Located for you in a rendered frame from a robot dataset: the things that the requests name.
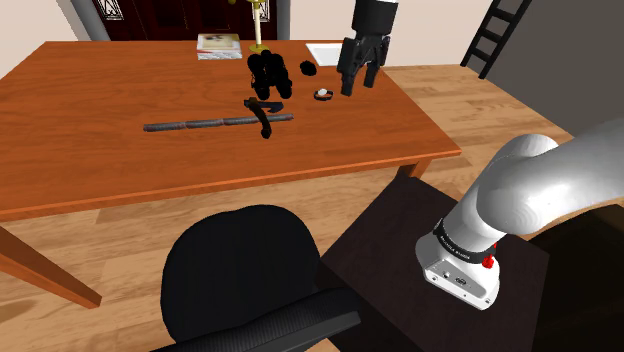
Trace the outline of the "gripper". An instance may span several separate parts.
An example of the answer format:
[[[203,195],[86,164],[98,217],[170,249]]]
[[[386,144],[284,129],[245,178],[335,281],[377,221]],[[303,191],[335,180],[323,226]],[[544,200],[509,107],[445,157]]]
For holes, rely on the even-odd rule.
[[[357,35],[355,39],[345,37],[342,43],[337,71],[341,73],[341,94],[351,96],[358,71],[367,66],[364,86],[372,88],[375,78],[385,65],[390,35]]]

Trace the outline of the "white flat pad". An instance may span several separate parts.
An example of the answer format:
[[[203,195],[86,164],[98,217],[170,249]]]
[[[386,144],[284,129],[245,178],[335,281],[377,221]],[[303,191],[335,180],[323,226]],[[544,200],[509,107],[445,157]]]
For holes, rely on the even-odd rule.
[[[306,47],[318,66],[326,67],[338,64],[342,49],[341,43],[306,43]]]

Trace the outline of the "black binoculars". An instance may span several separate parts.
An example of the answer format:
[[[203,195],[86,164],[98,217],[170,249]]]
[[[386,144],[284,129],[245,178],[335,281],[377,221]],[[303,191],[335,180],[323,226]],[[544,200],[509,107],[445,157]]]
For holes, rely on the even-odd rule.
[[[252,54],[247,59],[247,66],[252,74],[251,87],[259,100],[270,97],[270,88],[274,86],[282,99],[292,96],[292,81],[283,57],[263,50],[260,54]]]

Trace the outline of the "black hatchet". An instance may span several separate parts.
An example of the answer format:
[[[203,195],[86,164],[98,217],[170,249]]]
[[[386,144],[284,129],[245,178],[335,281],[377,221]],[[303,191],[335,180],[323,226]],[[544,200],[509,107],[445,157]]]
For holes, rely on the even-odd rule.
[[[269,139],[272,134],[272,128],[269,119],[264,111],[264,108],[268,108],[270,113],[277,113],[283,109],[283,103],[259,101],[255,97],[250,97],[249,99],[244,100],[244,105],[254,113],[254,115],[262,124],[262,137],[264,139]]]

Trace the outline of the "gold candlestick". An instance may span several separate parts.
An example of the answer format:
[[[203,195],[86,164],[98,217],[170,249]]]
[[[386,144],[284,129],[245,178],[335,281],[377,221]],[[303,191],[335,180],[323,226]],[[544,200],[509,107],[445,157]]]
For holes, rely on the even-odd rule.
[[[254,34],[255,34],[255,43],[249,47],[249,50],[253,53],[262,53],[264,50],[268,50],[269,47],[262,43],[262,35],[261,35],[261,15],[260,15],[260,7],[261,4],[266,0],[246,0],[249,2],[253,9],[253,21],[254,21]]]

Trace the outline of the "black ladder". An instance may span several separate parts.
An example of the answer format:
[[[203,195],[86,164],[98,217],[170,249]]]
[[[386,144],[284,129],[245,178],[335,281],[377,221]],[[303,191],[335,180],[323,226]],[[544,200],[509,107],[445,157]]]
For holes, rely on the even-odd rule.
[[[522,0],[518,9],[514,13],[511,13],[499,7],[501,1],[502,0],[492,0],[477,32],[475,33],[462,61],[460,62],[462,67],[466,67],[471,57],[477,57],[482,60],[484,62],[484,66],[478,75],[479,79],[486,78],[532,2],[532,0]],[[507,27],[503,34],[497,34],[487,28],[492,18],[497,18],[507,23]],[[495,43],[495,47],[490,54],[487,54],[478,48],[478,44],[483,38]]]

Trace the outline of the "white and red book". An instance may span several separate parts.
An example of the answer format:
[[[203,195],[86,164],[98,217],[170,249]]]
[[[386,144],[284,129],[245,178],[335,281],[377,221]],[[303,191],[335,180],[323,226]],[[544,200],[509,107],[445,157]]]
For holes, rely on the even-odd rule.
[[[241,59],[240,38],[237,34],[199,34],[196,53],[199,60]]]

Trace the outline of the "long grey rod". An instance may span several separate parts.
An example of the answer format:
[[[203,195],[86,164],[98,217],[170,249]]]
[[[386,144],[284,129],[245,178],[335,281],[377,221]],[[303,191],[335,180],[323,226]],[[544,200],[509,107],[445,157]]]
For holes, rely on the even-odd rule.
[[[173,131],[184,129],[198,129],[198,128],[213,128],[221,126],[237,126],[259,123],[262,131],[270,131],[272,129],[271,124],[275,122],[285,122],[294,119],[293,114],[273,114],[267,115],[264,119],[260,119],[257,116],[246,117],[234,117],[234,118],[219,118],[209,120],[192,120],[182,122],[168,122],[168,123],[155,123],[145,124],[143,126],[144,132],[161,132],[161,131]]]

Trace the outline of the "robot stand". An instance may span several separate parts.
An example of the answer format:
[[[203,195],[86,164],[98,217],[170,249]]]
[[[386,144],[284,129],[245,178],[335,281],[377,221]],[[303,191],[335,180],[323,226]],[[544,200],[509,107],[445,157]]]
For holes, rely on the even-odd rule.
[[[339,352],[624,352],[624,208],[498,245],[498,297],[478,310],[428,283],[417,240],[454,200],[394,179],[322,256],[317,283],[360,297]]]

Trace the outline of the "black office chair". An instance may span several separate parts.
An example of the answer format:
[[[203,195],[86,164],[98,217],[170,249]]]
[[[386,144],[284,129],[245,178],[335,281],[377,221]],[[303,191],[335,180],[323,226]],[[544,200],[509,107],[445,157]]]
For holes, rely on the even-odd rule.
[[[186,229],[162,272],[172,344],[151,352],[306,352],[360,324],[348,288],[320,290],[304,222],[275,205],[210,215]]]

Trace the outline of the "brown wooden desk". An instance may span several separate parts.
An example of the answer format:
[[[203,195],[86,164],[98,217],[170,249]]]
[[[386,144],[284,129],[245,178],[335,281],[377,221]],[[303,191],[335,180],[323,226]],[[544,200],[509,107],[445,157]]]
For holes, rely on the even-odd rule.
[[[308,77],[302,40],[275,40],[293,83],[287,122],[148,133],[148,123],[244,116],[244,60],[201,60],[192,41],[47,42],[0,78],[0,232],[104,303],[157,305],[160,270],[196,221],[255,204],[286,207],[325,250],[396,173],[419,177],[460,147],[385,68],[337,92]]]

